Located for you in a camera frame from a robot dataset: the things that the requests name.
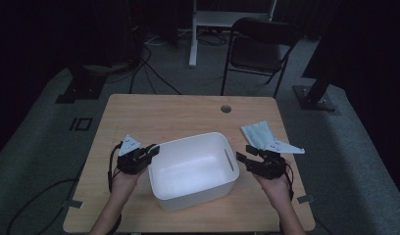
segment chair leg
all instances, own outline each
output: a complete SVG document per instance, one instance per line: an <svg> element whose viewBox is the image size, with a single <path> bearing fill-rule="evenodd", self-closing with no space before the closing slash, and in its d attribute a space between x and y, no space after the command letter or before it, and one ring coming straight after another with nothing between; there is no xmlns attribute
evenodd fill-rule
<svg viewBox="0 0 400 235"><path fill-rule="evenodd" d="M276 72L274 72L274 73L270 76L270 79L268 79L267 83L265 83L265 84L270 84L271 80L274 78L275 75L276 75Z"/></svg>
<svg viewBox="0 0 400 235"><path fill-rule="evenodd" d="M285 72L286 64L287 64L287 63L288 63L288 58L286 58L286 60L285 60L285 62L284 62L284 64L283 64L283 66L282 66L282 70L280 71L278 83L276 84L276 89L275 89L275 92L274 92L274 99L276 98L277 91L278 91L278 89L279 89L279 87L280 87L280 83L282 82L283 73Z"/></svg>
<svg viewBox="0 0 400 235"><path fill-rule="evenodd" d="M225 81L227 78L227 68L228 68L228 60L229 60L228 57L229 57L229 55L227 55L226 62L225 62L225 72L224 72L224 80L222 82L221 96L223 96L225 94Z"/></svg>

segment desk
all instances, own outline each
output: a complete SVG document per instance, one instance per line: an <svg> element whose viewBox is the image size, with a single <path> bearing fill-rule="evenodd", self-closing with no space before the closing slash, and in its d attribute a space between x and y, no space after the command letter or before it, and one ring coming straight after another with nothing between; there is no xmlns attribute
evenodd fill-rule
<svg viewBox="0 0 400 235"><path fill-rule="evenodd" d="M222 105L231 107L226 114ZM245 154L247 141L240 126L267 120L274 135L285 142L287 136L276 101L267 97L112 95L90 149L74 200L82 207L69 208L64 228L67 232L87 232L109 197L107 171L115 145L127 134L143 147L150 144L220 132L233 152ZM295 197L305 190L292 155ZM163 211L152 193L148 171L123 210L122 232L240 232L278 230L278 217L252 174L239 165L240 175L231 192L222 198L180 211ZM315 222L308 203L293 206L306 230Z"/></svg>
<svg viewBox="0 0 400 235"><path fill-rule="evenodd" d="M274 14L276 0L272 0L267 14L262 13L240 13L240 12L210 12L197 11L197 0L193 0L192 36L190 59L188 65L195 68L197 65L197 26L219 26L231 27L241 18L257 18L271 21Z"/></svg>

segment cable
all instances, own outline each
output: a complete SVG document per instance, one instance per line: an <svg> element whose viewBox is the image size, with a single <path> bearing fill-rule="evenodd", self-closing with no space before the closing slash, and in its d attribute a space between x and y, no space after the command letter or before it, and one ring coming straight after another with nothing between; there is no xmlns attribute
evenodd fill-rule
<svg viewBox="0 0 400 235"><path fill-rule="evenodd" d="M219 39L219 42L211 42L211 41L207 41L204 39L200 39L202 36L203 37L204 36L215 36ZM202 34L201 36L199 34L197 36L197 41L199 41L201 44L208 45L208 46L224 46L224 45L227 45L227 43L228 43L228 40L224 35L222 35L220 33L215 33L212 31L208 31L208 34Z"/></svg>
<svg viewBox="0 0 400 235"><path fill-rule="evenodd" d="M288 166L289 170L291 171L291 179L289 179L287 172L285 172L285 175L292 186L292 184L294 183L294 170L292 170L291 165L289 165L289 164L286 164L286 165Z"/></svg>
<svg viewBox="0 0 400 235"><path fill-rule="evenodd" d="M109 158L109 169L108 169L108 187L109 187L109 192L112 192L112 180L114 179L115 176L117 176L117 173L115 176L112 176L112 160L114 158L115 152L121 148L124 142L121 141L118 145L114 147L114 149L111 152L111 156Z"/></svg>
<svg viewBox="0 0 400 235"><path fill-rule="evenodd" d="M131 74L132 74L132 71L126 73L124 76L122 76L120 78L117 78L116 80L106 81L105 83L106 84L113 84L113 83L117 83L117 82L123 81L123 80L127 79Z"/></svg>
<svg viewBox="0 0 400 235"><path fill-rule="evenodd" d="M167 40L164 40L164 41L161 42L161 43L151 43L152 41L154 41L154 40L156 40L156 39L158 39L158 38L161 38L161 36L154 36L154 37L152 37L151 39L148 39L146 42L144 42L144 45L149 45L149 46L162 46L162 45L165 45L165 44L169 43Z"/></svg>
<svg viewBox="0 0 400 235"><path fill-rule="evenodd" d="M120 170L120 169L118 169L118 172L116 173L116 174L114 174L114 177L112 177L112 178L115 178L119 173L121 173L122 171Z"/></svg>
<svg viewBox="0 0 400 235"><path fill-rule="evenodd" d="M17 218L20 216L20 214L32 203L34 202L37 198L39 198L41 195L43 195L44 193L46 193L48 190L52 189L53 187L63 184L63 183L67 183L67 182L77 182L78 181L78 177L80 176L81 172L83 171L84 168L84 164L80 167L80 171L77 173L77 175L75 176L75 178L73 179L65 179L65 180L61 180L59 182L56 182L50 186L48 186L47 188L45 188L44 190L42 190L41 192L39 192L37 195L35 195L35 197L33 197L32 199L30 199L26 204L24 204L18 211L17 213L14 215L14 217L11 219L10 224L7 227L7 235L11 235L11 229L13 227L14 222L17 220ZM73 192L75 188L75 184L72 185L72 187L69 190L69 193L67 194L66 200L68 201L69 198L71 197L71 194ZM38 234L42 234L43 232L45 232L55 221L56 219L60 216L60 214L62 213L64 207L61 207L59 209L59 211L56 213L56 215L53 217L53 219L44 227L42 228L38 233Z"/></svg>
<svg viewBox="0 0 400 235"><path fill-rule="evenodd" d="M133 71L137 66L139 65L139 61L136 60L129 60L127 62L127 65L122 68L114 69L114 70L108 70L108 71L96 71L96 70L91 70L91 69L86 69L86 71L89 74L96 75L96 76L111 76L111 75L122 75L129 73L130 71ZM109 81L107 83L115 83L118 82L119 80L116 81Z"/></svg>
<svg viewBox="0 0 400 235"><path fill-rule="evenodd" d="M149 78L147 68L144 67L144 71L145 71L145 74L147 76L147 80L149 82L149 85L151 86L152 91L154 92L154 94L157 94L157 91L155 91L154 85L152 84L151 79Z"/></svg>
<svg viewBox="0 0 400 235"><path fill-rule="evenodd" d="M134 82L135 82L136 74L139 72L139 70L140 70L142 67L144 67L144 66L146 65L146 66L148 66L148 68L149 68L153 73L155 73L164 83L166 83L169 87L171 87L172 90L174 90L178 95L181 95L181 93L180 93L177 89L175 89L175 87L173 87L173 86L172 86L171 84L169 84L165 79L163 79L163 78L148 64L148 61L149 61L149 59L151 58L152 52L151 52L151 50L150 50L148 47L146 47L145 45L143 46L143 48L144 48L145 50L148 51L148 59L147 59L147 60L144 60L144 59L140 58L140 60L142 61L142 63L139 65L139 68L135 71L135 73L134 73L133 76L132 76L132 79L131 79L131 81L130 81L129 94L132 94L132 88L133 88L133 85L134 85ZM149 83L150 83L150 85L151 85L151 88L154 90L154 93L156 93L156 91L155 91L155 89L154 89L154 87L153 87L153 85L152 85L151 80L149 79L149 77L148 77L148 81L149 81Z"/></svg>

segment dark background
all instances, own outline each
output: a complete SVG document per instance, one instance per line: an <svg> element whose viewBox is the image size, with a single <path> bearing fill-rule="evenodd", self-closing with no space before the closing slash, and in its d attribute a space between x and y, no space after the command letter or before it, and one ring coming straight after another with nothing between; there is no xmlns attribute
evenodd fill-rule
<svg viewBox="0 0 400 235"><path fill-rule="evenodd" d="M214 2L199 9L218 10ZM268 1L253 2L219 9L267 11ZM346 91L400 190L400 0L305 2L278 0L275 21L322 39L303 76ZM68 57L104 66L137 59L145 30L176 42L191 8L186 0L0 0L0 151Z"/></svg>

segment forearm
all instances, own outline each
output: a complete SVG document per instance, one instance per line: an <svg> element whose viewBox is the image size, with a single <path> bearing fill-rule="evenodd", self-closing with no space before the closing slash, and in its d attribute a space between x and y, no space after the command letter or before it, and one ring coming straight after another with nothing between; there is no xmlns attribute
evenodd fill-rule
<svg viewBox="0 0 400 235"><path fill-rule="evenodd" d="M107 234L114 227L118 218L120 217L122 210L126 204L127 198L114 197L111 195L105 208L99 214L95 224L90 230L90 235Z"/></svg>
<svg viewBox="0 0 400 235"><path fill-rule="evenodd" d="M277 213L285 235L305 234L304 228L291 204L278 209Z"/></svg>

